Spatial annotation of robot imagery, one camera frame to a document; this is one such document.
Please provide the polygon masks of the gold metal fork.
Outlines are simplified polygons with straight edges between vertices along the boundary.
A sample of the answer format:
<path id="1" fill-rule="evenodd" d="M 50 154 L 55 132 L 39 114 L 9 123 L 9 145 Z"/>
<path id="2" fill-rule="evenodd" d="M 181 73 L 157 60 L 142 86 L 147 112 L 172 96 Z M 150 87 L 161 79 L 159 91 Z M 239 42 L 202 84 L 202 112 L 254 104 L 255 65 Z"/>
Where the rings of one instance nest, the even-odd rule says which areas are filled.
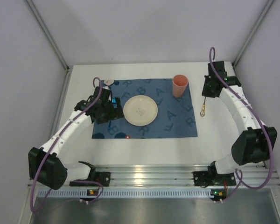
<path id="1" fill-rule="evenodd" d="M 206 97 L 203 100 L 203 105 L 202 105 L 202 108 L 201 108 L 201 111 L 200 111 L 200 116 L 201 117 L 205 116 L 205 105 L 206 105 Z"/>

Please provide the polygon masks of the pink plastic cup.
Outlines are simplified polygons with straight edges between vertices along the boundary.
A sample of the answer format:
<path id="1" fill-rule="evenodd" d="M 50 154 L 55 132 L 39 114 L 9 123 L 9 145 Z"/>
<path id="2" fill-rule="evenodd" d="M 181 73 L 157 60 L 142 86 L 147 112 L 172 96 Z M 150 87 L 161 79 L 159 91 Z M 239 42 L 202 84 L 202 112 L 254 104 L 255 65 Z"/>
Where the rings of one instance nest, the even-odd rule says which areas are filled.
<path id="1" fill-rule="evenodd" d="M 183 95 L 189 81 L 186 76 L 179 74 L 173 77 L 172 83 L 173 83 L 173 96 L 176 98 L 180 98 Z"/>

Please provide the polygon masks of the left aluminium frame post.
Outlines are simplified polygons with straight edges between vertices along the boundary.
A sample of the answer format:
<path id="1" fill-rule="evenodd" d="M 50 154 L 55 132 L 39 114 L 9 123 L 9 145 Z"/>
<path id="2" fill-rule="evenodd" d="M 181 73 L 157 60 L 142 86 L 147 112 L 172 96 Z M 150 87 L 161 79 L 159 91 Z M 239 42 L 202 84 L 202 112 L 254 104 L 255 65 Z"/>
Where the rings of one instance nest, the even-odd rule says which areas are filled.
<path id="1" fill-rule="evenodd" d="M 53 52 L 55 53 L 56 57 L 58 58 L 60 64 L 64 68 L 65 71 L 69 70 L 69 65 L 66 63 L 58 45 L 56 44 L 52 34 L 50 33 L 47 25 L 45 24 L 41 14 L 39 13 L 39 10 L 37 9 L 35 3 L 32 0 L 24 0 L 26 5 L 28 6 L 30 12 L 32 13 L 33 17 L 35 18 L 36 22 L 38 23 L 40 29 L 42 30 L 45 38 L 49 42 Z"/>

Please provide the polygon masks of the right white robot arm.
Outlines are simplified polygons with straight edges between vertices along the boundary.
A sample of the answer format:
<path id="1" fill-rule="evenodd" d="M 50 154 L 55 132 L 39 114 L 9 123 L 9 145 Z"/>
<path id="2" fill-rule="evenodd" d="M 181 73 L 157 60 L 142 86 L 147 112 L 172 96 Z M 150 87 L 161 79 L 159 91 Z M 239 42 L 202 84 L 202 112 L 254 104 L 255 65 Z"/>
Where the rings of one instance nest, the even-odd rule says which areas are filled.
<path id="1" fill-rule="evenodd" d="M 228 76 L 224 62 L 208 64 L 202 96 L 220 98 L 228 108 L 238 129 L 239 137 L 231 146 L 231 152 L 224 158 L 211 163 L 218 175 L 232 173 L 239 166 L 259 163 L 270 159 L 269 145 L 256 116 L 249 110 L 240 81 L 236 76 Z"/>

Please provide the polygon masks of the aluminium mounting rail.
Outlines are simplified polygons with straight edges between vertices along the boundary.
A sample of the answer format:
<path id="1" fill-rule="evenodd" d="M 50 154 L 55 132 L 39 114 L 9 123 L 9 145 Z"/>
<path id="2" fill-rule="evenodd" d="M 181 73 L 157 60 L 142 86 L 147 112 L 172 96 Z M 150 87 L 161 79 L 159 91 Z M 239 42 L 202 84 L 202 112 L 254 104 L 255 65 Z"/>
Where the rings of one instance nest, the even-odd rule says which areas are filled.
<path id="1" fill-rule="evenodd" d="M 268 169 L 264 165 L 248 165 L 240 168 L 243 181 L 257 187 L 264 182 Z M 168 166 L 97 166 L 98 172 L 110 172 L 110 187 L 194 187 L 193 172 L 207 171 L 206 165 L 168 165 Z M 276 170 L 266 187 L 280 186 L 280 177 Z"/>

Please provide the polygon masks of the blue letter placemat cloth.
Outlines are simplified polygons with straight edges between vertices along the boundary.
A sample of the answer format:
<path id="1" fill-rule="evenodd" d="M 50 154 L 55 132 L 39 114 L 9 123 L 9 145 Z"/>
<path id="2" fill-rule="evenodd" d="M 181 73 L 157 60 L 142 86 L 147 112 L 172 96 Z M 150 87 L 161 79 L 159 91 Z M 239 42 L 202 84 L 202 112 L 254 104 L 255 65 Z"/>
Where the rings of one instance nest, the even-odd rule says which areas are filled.
<path id="1" fill-rule="evenodd" d="M 122 105 L 134 96 L 152 98 L 158 114 L 155 120 L 145 126 L 130 124 L 126 118 L 103 124 L 94 124 L 93 139 L 155 139 L 197 137 L 195 115 L 189 87 L 180 98 L 173 96 L 171 78 L 104 80 L 115 97 L 120 97 Z"/>

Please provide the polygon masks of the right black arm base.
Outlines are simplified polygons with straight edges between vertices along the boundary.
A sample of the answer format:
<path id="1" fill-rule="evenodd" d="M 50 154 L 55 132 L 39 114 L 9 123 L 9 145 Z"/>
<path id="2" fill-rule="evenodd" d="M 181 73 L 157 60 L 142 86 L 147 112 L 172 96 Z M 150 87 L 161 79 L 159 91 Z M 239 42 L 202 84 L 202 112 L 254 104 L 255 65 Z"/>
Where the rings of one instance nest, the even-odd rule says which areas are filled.
<path id="1" fill-rule="evenodd" d="M 194 185 L 202 188 L 208 186 L 236 186 L 233 173 L 212 176 L 208 171 L 193 172 Z"/>

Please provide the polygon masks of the cream round plate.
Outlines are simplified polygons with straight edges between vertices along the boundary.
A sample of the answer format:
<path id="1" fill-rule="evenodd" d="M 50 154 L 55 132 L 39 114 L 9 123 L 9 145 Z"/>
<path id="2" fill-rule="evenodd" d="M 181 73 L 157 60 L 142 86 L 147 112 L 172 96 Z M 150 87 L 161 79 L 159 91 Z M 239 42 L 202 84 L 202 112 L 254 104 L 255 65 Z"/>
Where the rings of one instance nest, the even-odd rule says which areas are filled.
<path id="1" fill-rule="evenodd" d="M 152 98 L 138 95 L 126 101 L 123 113 L 128 123 L 134 126 L 146 126 L 156 119 L 158 106 Z"/>

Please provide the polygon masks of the right aluminium frame post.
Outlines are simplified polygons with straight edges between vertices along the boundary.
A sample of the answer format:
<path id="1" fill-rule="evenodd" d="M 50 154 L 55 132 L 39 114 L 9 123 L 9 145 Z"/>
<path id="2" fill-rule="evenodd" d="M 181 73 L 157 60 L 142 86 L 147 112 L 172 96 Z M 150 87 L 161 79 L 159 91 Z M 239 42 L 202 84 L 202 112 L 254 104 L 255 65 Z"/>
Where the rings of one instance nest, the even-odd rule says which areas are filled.
<path id="1" fill-rule="evenodd" d="M 266 0 L 263 8 L 261 9 L 260 14 L 257 16 L 255 22 L 252 24 L 252 28 L 248 32 L 248 35 L 245 38 L 245 41 L 239 48 L 238 53 L 234 61 L 232 62 L 232 67 L 235 70 L 238 66 L 239 62 L 241 61 L 242 57 L 244 56 L 245 52 L 247 51 L 249 45 L 251 44 L 252 40 L 254 39 L 257 31 L 261 27 L 262 23 L 264 22 L 265 18 L 271 11 L 273 5 L 275 4 L 276 0 Z"/>

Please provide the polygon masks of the aluminium frame post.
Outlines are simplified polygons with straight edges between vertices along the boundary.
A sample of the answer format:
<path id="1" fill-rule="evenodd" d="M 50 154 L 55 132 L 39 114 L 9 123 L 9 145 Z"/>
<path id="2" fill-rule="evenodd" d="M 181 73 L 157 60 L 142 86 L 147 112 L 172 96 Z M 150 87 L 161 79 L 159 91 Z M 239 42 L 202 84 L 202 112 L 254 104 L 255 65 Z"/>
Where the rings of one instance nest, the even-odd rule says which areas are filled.
<path id="1" fill-rule="evenodd" d="M 41 14 L 39 13 L 39 10 L 37 9 L 35 3 L 32 0 L 24 0 L 26 5 L 28 6 L 30 12 L 32 13 L 33 17 L 35 18 L 36 22 L 38 23 L 40 29 L 42 30 L 45 38 L 49 42 L 53 52 L 55 53 L 56 57 L 58 58 L 60 64 L 64 68 L 65 71 L 69 70 L 69 65 L 66 63 L 58 45 L 56 44 L 52 34 L 50 33 L 47 25 L 45 24 Z"/>
<path id="2" fill-rule="evenodd" d="M 276 0 L 266 0 L 263 8 L 261 9 L 260 14 L 257 16 L 255 22 L 252 24 L 252 28 L 248 32 L 248 35 L 245 38 L 245 41 L 239 48 L 238 53 L 234 61 L 232 62 L 232 67 L 235 70 L 238 66 L 239 62 L 241 61 L 242 57 L 244 56 L 245 52 L 247 51 L 249 45 L 251 44 L 252 40 L 254 39 L 257 31 L 261 27 L 262 23 L 264 22 L 265 18 L 271 11 L 273 5 L 275 4 Z"/>

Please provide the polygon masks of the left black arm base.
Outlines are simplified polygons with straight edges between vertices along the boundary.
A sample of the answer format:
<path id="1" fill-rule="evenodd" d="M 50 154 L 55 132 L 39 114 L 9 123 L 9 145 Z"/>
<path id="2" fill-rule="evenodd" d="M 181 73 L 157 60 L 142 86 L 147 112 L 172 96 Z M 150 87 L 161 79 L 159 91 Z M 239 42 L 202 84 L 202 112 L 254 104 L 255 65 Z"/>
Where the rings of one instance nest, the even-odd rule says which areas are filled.
<path id="1" fill-rule="evenodd" d="M 86 181 L 98 182 L 103 187 L 108 187 L 111 180 L 111 172 L 101 172 L 96 171 L 95 174 L 90 175 Z M 77 181 L 70 182 L 71 187 L 88 187 L 88 186 L 97 186 L 94 183 L 78 183 Z"/>

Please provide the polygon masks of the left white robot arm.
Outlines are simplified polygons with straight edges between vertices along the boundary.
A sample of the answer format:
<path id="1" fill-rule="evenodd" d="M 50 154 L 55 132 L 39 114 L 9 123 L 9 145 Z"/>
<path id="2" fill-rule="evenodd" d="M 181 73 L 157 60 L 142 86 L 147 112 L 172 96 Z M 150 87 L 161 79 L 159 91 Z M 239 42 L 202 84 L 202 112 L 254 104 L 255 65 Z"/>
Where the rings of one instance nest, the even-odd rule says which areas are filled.
<path id="1" fill-rule="evenodd" d="M 90 179 L 95 169 L 93 165 L 84 161 L 64 165 L 61 155 L 73 148 L 76 138 L 92 124 L 109 123 L 123 117 L 120 98 L 114 97 L 109 87 L 97 86 L 93 95 L 77 103 L 68 120 L 50 140 L 29 151 L 30 178 L 54 190 L 65 182 Z"/>

